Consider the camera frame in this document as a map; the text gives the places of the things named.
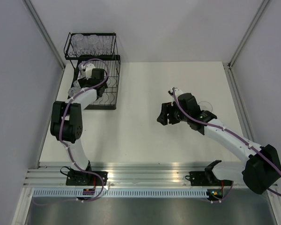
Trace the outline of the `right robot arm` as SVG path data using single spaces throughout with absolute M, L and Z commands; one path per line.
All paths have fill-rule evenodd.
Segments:
M 196 172 L 190 172 L 191 185 L 218 186 L 243 182 L 260 195 L 281 178 L 281 163 L 275 147 L 270 144 L 261 146 L 231 131 L 215 114 L 202 110 L 191 93 L 183 93 L 178 88 L 168 93 L 173 100 L 162 104 L 157 122 L 163 126 L 185 122 L 192 130 L 218 142 L 240 160 L 238 165 L 215 160 L 200 172 L 199 178 L 195 177 Z

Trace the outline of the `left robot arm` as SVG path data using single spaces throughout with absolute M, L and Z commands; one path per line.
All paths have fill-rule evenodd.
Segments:
M 93 180 L 93 174 L 87 171 L 89 160 L 81 143 L 83 132 L 82 111 L 96 102 L 107 89 L 109 69 L 91 68 L 86 76 L 74 82 L 69 91 L 69 99 L 55 101 L 52 106 L 50 133 L 65 148 L 71 169 L 79 171 L 76 179 L 84 186 Z

